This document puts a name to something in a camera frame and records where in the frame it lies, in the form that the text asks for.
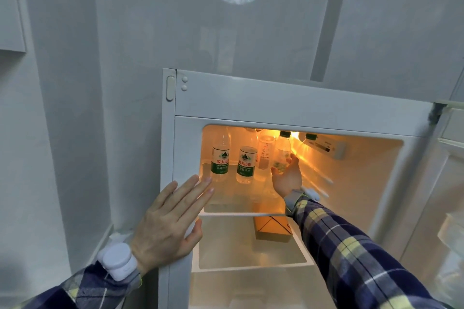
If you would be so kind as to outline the person's left hand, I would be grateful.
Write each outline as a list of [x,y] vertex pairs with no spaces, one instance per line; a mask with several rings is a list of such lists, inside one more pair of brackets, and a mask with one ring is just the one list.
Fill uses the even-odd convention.
[[136,227],[130,247],[142,277],[156,268],[182,259],[193,250],[185,249],[183,241],[199,215],[194,220],[177,220],[177,189],[159,210],[152,210],[151,205]]

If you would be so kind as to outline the person's right hand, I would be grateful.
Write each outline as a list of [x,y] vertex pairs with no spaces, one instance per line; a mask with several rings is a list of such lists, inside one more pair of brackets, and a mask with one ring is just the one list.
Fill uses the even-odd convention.
[[272,177],[272,186],[280,197],[285,197],[292,189],[299,189],[303,185],[302,174],[299,168],[299,159],[290,154],[289,163],[283,176]]

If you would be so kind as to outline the clear bottle green cap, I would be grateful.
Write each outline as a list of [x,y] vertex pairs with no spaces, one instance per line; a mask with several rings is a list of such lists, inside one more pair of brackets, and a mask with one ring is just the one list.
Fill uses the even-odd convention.
[[289,164],[287,159],[290,158],[290,154],[292,153],[290,136],[290,131],[282,130],[275,141],[272,166],[277,169],[279,174],[283,174]]

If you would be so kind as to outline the person's right forearm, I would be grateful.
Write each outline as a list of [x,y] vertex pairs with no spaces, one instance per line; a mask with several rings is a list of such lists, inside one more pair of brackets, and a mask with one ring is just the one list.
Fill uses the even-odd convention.
[[297,191],[284,201],[337,309],[445,309],[359,228]]

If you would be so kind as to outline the person's left forearm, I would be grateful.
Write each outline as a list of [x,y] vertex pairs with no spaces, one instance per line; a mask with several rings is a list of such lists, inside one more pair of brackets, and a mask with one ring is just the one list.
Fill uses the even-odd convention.
[[141,285],[142,277],[137,270],[124,280],[116,281],[96,262],[11,309],[116,309]]

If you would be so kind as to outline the clear unlabelled plastic bottle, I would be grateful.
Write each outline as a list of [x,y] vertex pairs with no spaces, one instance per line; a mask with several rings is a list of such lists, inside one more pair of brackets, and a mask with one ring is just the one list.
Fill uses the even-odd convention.
[[262,130],[258,136],[258,172],[266,172],[273,158],[276,138],[271,131]]

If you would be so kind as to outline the green label water bottle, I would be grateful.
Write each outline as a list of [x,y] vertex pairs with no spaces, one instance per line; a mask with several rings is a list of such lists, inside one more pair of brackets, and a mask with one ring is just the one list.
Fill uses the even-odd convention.
[[229,169],[231,137],[226,126],[215,129],[212,138],[211,177],[213,182],[226,179]]
[[241,136],[241,146],[237,164],[236,180],[241,184],[250,184],[253,180],[258,154],[258,138],[255,129],[245,128]]

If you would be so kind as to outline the white wrist tracker grey band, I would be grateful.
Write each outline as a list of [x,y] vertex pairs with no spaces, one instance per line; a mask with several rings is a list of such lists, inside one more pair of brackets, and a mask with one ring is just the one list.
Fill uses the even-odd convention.
[[300,207],[304,208],[307,205],[308,201],[319,201],[320,195],[314,189],[300,187],[292,189],[283,200],[285,202],[285,215],[293,217]]

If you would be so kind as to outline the glass refrigerator shelf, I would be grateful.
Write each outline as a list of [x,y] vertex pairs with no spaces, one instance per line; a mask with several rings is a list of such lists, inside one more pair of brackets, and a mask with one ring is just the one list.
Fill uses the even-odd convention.
[[285,202],[274,191],[270,178],[239,183],[236,169],[237,165],[231,164],[221,181],[212,182],[214,194],[200,216],[285,216]]

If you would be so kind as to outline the white thermostat control box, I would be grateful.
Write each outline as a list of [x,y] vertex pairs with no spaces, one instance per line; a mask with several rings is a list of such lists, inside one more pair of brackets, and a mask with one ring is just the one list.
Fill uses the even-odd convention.
[[317,151],[334,159],[341,160],[344,158],[346,142],[333,138],[332,136],[320,135]]

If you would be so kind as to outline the orange cardboard box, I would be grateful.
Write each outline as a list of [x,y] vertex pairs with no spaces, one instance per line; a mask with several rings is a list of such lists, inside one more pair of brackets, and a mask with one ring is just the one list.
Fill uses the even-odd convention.
[[257,240],[287,243],[293,238],[293,231],[285,216],[253,217]]

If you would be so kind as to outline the white refrigerator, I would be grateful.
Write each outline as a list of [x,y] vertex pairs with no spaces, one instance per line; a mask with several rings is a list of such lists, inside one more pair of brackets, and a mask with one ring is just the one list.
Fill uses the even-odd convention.
[[[410,187],[443,105],[169,68],[162,86],[161,185],[210,175],[219,126],[230,132],[229,165],[245,128],[287,130],[304,185],[400,259]],[[300,132],[345,141],[344,158],[302,144]],[[159,271],[158,309],[333,306],[315,264],[192,273],[192,259]]]

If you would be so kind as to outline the white refrigerator door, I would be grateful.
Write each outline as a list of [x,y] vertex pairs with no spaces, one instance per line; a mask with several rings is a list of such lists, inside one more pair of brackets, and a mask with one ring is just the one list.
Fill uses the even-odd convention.
[[464,309],[464,102],[444,102],[413,182],[400,262],[447,308]]

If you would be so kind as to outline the white wall cabinet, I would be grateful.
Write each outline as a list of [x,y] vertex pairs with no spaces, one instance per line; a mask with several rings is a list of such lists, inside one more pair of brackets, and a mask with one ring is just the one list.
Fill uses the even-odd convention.
[[19,0],[0,0],[0,50],[26,53]]

